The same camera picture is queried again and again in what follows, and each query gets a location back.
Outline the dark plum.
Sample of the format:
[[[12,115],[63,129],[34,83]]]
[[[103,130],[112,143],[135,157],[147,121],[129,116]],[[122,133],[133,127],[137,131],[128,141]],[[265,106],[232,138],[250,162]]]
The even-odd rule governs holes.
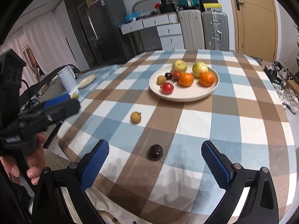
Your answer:
[[[165,74],[165,78],[166,78],[166,80],[171,80],[172,79],[172,73],[166,73]]]
[[[154,161],[160,160],[163,155],[163,148],[159,144],[152,145],[147,152],[148,159]]]

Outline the orange fruit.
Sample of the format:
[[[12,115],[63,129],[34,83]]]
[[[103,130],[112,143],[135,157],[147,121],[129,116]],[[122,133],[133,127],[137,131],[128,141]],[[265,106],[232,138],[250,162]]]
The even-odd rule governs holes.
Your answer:
[[[199,83],[204,87],[210,87],[215,82],[215,77],[212,72],[206,71],[201,73]]]
[[[190,87],[194,82],[194,77],[191,73],[181,73],[178,82],[183,87]]]

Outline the yellow guava left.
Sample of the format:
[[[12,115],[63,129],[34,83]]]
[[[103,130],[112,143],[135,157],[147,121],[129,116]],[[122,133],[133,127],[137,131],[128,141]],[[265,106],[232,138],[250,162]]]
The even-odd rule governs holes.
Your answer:
[[[187,63],[183,60],[176,60],[172,64],[172,71],[186,72],[187,71]]]

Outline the small cream side plate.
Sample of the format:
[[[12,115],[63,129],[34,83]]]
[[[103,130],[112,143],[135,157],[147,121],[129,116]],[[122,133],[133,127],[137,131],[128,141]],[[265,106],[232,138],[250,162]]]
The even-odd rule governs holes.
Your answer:
[[[91,74],[87,77],[85,77],[82,81],[78,83],[78,89],[81,90],[87,86],[89,86],[95,79],[97,75],[96,74]]]

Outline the yellow-green guava right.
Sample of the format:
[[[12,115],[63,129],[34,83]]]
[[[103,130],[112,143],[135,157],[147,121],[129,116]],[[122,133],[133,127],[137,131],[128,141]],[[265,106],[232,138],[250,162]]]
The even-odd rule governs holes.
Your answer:
[[[208,71],[209,69],[204,62],[196,62],[192,67],[193,75],[196,76],[197,78],[199,78],[202,73]]]

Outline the cream round plate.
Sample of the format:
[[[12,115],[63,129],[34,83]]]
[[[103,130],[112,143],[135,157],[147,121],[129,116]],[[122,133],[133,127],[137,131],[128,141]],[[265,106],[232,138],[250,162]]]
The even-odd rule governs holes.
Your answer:
[[[219,75],[204,62],[187,63],[177,60],[155,72],[149,88],[159,97],[173,102],[194,102],[213,93]]]

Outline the checkered tablecloth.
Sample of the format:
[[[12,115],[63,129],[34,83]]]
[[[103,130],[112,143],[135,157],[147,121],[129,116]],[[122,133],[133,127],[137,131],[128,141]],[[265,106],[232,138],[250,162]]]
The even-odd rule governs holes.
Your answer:
[[[203,100],[169,102],[149,89],[149,79],[175,60],[203,61],[219,74]],[[203,223],[224,194],[201,155],[210,140],[244,168],[266,166],[284,217],[293,202],[295,143],[279,96],[252,58],[230,52],[157,51],[131,59],[102,83],[83,90],[80,112],[58,132],[71,161],[101,139],[110,153],[94,183],[98,209],[121,223]],[[133,124],[130,115],[141,113]],[[163,157],[150,160],[152,145]]]

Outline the wooden door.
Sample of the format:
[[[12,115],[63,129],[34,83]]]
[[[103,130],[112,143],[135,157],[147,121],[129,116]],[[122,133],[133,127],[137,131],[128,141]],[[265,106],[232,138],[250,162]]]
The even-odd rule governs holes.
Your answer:
[[[274,0],[231,0],[237,53],[272,62],[278,25]]]

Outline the red tomato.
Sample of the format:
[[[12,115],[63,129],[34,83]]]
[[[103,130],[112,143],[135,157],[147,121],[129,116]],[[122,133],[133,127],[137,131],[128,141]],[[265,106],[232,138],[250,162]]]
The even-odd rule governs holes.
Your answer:
[[[160,86],[160,90],[165,95],[170,95],[173,93],[174,86],[171,83],[164,83]]]
[[[180,71],[175,71],[175,72],[173,72],[173,73],[172,73],[172,80],[173,80],[174,82],[177,82],[178,79],[179,79],[179,77],[180,77],[180,74],[181,74]]]

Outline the white drawer desk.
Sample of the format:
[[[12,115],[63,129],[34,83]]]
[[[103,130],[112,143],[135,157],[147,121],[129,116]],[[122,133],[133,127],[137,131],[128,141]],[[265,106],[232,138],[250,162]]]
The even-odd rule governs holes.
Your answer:
[[[145,52],[183,50],[184,40],[176,13],[139,19],[121,26],[122,34],[136,35],[136,44]]]

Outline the beige suitcase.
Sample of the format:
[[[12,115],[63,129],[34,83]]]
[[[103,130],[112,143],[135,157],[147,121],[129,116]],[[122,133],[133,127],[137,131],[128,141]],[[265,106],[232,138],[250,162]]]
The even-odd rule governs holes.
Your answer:
[[[201,14],[200,10],[181,10],[178,12],[184,47],[187,50],[205,49]]]

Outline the silver suitcase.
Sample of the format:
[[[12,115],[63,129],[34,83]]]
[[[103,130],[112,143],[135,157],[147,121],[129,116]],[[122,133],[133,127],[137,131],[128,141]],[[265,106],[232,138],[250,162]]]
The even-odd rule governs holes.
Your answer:
[[[205,49],[229,51],[229,23],[227,14],[219,11],[202,13]]]

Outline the brown longan fruit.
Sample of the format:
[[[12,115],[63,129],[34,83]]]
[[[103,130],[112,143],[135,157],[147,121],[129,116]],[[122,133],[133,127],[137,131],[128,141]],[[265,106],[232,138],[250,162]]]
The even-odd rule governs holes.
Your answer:
[[[133,112],[130,115],[130,120],[133,124],[139,124],[141,122],[141,113],[140,112]]]

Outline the green lime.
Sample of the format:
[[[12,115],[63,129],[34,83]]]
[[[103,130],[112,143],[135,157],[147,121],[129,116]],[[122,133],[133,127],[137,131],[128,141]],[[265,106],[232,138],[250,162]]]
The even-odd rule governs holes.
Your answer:
[[[78,96],[77,93],[74,93],[74,94],[71,95],[71,98],[78,100],[79,96]]]

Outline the white kettle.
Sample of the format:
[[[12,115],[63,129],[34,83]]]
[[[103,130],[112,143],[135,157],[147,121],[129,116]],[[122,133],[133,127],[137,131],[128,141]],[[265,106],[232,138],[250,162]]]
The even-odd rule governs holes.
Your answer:
[[[61,69],[57,75],[69,95],[78,93],[78,85],[75,79],[75,73],[69,65]]]

